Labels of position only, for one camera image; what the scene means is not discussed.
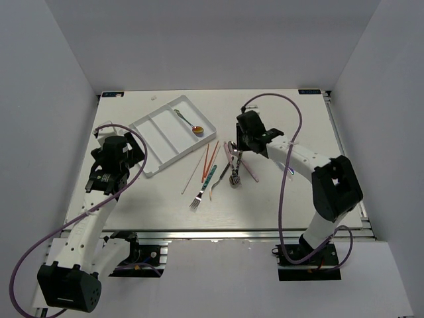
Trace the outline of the dark handled fork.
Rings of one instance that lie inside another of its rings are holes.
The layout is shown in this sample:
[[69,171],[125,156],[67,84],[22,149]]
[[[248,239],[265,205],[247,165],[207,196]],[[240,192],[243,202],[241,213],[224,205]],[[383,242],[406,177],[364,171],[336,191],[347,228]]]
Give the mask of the dark handled fork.
[[229,152],[234,156],[234,157],[239,157],[239,150],[237,148],[237,144],[233,141],[228,141],[227,143],[228,147],[229,147]]

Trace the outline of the pink handled spoon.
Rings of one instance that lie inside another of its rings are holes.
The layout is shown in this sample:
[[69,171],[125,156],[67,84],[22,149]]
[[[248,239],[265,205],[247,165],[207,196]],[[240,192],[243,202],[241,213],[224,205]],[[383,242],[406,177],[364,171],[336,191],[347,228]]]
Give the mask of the pink handled spoon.
[[[227,143],[228,142],[224,142],[224,149],[225,149],[225,153],[226,153],[226,156],[227,156],[227,160],[230,161],[230,159],[233,157],[233,155],[229,152],[229,147],[228,147]],[[255,180],[255,182],[259,182],[258,176],[253,172],[252,168],[248,165],[248,163],[245,159],[241,160],[241,164],[245,167],[246,171]]]

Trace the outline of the marbled handle spoon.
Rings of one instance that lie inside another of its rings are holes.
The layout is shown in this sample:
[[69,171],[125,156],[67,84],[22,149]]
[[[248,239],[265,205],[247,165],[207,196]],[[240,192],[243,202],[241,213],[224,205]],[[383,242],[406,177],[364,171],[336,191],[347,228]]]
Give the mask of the marbled handle spoon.
[[237,187],[241,184],[239,176],[239,168],[242,160],[242,151],[238,153],[236,166],[232,167],[232,172],[229,177],[229,182],[233,187]]

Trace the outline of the iridescent ornate spoon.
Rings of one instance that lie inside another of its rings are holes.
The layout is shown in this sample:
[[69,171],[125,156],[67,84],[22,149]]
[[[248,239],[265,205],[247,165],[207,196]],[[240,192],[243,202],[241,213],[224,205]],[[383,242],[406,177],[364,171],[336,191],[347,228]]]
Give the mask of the iridescent ornate spoon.
[[201,126],[195,126],[195,125],[193,125],[191,122],[189,122],[182,114],[181,114],[181,112],[178,110],[178,109],[174,109],[174,112],[176,113],[176,115],[180,118],[180,119],[182,119],[184,122],[186,122],[189,126],[190,126],[190,128],[191,128],[191,131],[192,131],[192,133],[194,134],[194,135],[196,135],[196,136],[202,136],[203,135],[203,133],[204,133],[204,129],[203,129],[203,127],[201,127]]

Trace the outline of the green handled fork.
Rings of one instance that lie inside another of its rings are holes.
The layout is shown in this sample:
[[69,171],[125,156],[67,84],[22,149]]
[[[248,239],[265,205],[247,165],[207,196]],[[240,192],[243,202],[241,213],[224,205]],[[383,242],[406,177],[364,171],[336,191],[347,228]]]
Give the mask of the green handled fork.
[[211,181],[211,178],[213,177],[213,174],[215,173],[215,170],[217,169],[217,165],[213,165],[213,167],[211,168],[210,172],[208,173],[201,189],[199,190],[199,193],[195,196],[195,198],[193,199],[193,201],[191,202],[191,204],[189,205],[190,209],[197,209],[199,204],[201,203],[202,200],[202,195],[204,194],[207,186],[209,185],[209,182]]

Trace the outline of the pink handled fork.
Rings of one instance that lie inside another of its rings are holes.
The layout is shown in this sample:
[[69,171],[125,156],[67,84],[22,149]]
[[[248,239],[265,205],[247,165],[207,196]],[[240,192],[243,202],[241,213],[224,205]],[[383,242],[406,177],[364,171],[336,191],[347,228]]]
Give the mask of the pink handled fork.
[[212,193],[213,193],[213,189],[220,183],[220,181],[224,178],[225,174],[227,173],[228,169],[230,167],[230,163],[227,163],[227,165],[225,166],[224,170],[221,172],[219,179],[211,186],[211,189],[209,191],[209,198],[211,200],[212,198]]

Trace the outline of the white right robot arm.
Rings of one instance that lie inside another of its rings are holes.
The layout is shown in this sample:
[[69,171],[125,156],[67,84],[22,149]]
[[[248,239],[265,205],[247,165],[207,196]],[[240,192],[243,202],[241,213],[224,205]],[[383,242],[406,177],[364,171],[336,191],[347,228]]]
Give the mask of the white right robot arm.
[[289,140],[278,129],[266,129],[255,111],[237,116],[237,138],[244,150],[253,151],[285,166],[279,211],[278,231],[282,232],[282,205],[288,168],[303,176],[312,187],[315,214],[299,239],[297,251],[289,254],[280,239],[284,258],[290,264],[314,264],[323,248],[342,229],[340,222],[363,199],[363,192],[350,160],[343,155],[329,158]]

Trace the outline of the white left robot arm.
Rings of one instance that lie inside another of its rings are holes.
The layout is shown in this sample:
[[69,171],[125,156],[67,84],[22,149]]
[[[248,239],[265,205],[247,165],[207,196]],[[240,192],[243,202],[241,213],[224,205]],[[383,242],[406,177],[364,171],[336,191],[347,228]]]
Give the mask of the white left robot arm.
[[38,270],[37,280],[47,306],[91,313],[99,302],[101,281],[118,266],[139,259],[138,237],[130,231],[113,233],[103,249],[96,251],[120,194],[135,181],[130,169],[146,158],[139,142],[132,132],[110,132],[101,137],[99,148],[91,151],[94,163],[79,219],[55,259]]

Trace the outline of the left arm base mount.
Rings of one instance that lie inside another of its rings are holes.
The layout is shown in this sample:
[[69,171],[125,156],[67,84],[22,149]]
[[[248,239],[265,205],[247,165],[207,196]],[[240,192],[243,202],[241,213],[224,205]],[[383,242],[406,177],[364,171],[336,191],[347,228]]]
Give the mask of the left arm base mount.
[[103,237],[103,246],[112,239],[123,239],[129,242],[129,256],[121,261],[110,277],[124,278],[159,278],[164,269],[160,269],[162,246],[158,244],[140,244],[138,235],[132,231],[115,231]]

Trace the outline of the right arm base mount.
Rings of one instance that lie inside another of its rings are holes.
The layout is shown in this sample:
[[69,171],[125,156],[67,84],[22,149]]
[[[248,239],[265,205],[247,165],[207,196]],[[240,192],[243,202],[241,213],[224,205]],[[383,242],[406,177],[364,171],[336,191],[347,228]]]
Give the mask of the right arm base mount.
[[339,264],[334,244],[327,245],[322,251],[301,264],[290,263],[283,255],[280,245],[272,249],[277,258],[278,279],[281,282],[339,281],[339,269],[331,270]]

